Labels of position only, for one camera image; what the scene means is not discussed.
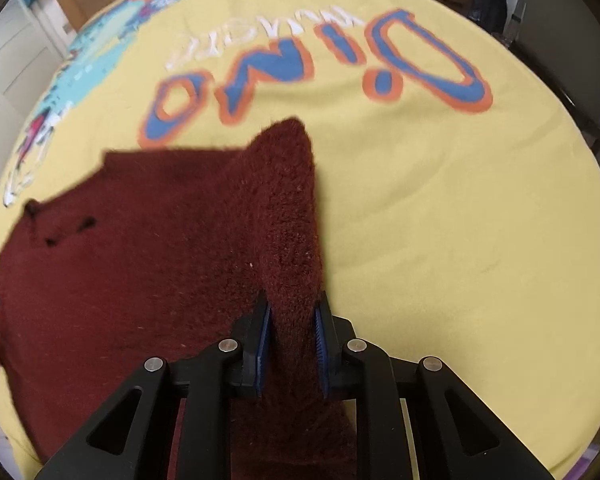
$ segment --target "silver pin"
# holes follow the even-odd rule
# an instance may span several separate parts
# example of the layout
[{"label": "silver pin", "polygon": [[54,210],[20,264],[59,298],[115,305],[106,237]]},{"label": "silver pin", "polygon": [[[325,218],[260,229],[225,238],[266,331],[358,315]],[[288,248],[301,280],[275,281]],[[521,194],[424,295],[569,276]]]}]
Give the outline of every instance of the silver pin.
[{"label": "silver pin", "polygon": [[157,372],[163,364],[164,361],[159,357],[151,357],[144,362],[144,369],[147,372]]},{"label": "silver pin", "polygon": [[233,352],[238,348],[238,342],[235,339],[222,339],[222,341],[218,343],[218,348],[222,352]]},{"label": "silver pin", "polygon": [[362,339],[352,339],[347,343],[347,348],[352,352],[362,352],[366,349],[366,343]]},{"label": "silver pin", "polygon": [[442,361],[437,357],[427,357],[422,364],[429,372],[439,372],[442,370]]}]

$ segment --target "bed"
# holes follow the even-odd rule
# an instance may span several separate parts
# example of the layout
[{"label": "bed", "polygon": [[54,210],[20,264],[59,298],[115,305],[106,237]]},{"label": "bed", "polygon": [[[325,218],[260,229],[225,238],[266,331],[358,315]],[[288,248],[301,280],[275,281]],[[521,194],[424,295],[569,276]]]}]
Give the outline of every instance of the bed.
[{"label": "bed", "polygon": [[[84,26],[0,181],[0,249],[104,151],[240,147],[297,116],[334,313],[440,356],[567,473],[600,426],[600,170],[525,66],[432,0],[60,1]],[[2,370],[32,478],[16,409]]]}]

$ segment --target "yellow fabric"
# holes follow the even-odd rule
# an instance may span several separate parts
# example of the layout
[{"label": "yellow fabric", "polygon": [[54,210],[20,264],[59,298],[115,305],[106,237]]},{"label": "yellow fabric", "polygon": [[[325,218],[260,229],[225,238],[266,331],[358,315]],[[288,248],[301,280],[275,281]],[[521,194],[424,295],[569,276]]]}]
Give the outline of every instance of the yellow fabric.
[{"label": "yellow fabric", "polygon": [[[147,2],[155,7],[143,21]],[[378,38],[423,72],[475,83],[472,98],[382,58],[372,22],[394,10],[402,22]],[[350,38],[344,50],[328,41],[336,28],[314,30],[334,22]],[[568,471],[600,424],[600,171],[531,72],[432,0],[129,0],[95,23],[63,69],[71,85],[55,81],[77,95],[73,105],[54,102],[54,91],[38,105],[32,121],[46,105],[53,113],[35,137],[33,123],[23,139],[38,143],[19,144],[24,161],[15,153],[2,178],[0,248],[27,199],[73,187],[104,150],[160,145],[143,132],[163,128],[173,147],[243,146],[298,116],[314,147],[334,312],[390,355],[445,360],[556,478]],[[346,45],[358,49],[347,57]],[[296,81],[267,81],[254,48],[286,59],[277,78]],[[116,64],[103,65],[117,49]],[[240,59],[252,62],[242,67],[252,85],[242,108],[221,106]],[[479,75],[467,76],[466,63]],[[105,72],[87,95],[75,90]],[[206,87],[196,88],[195,72]],[[151,118],[158,85],[187,74]],[[178,131],[165,128],[169,117],[182,119]],[[0,423],[32,478],[3,379]]]}]

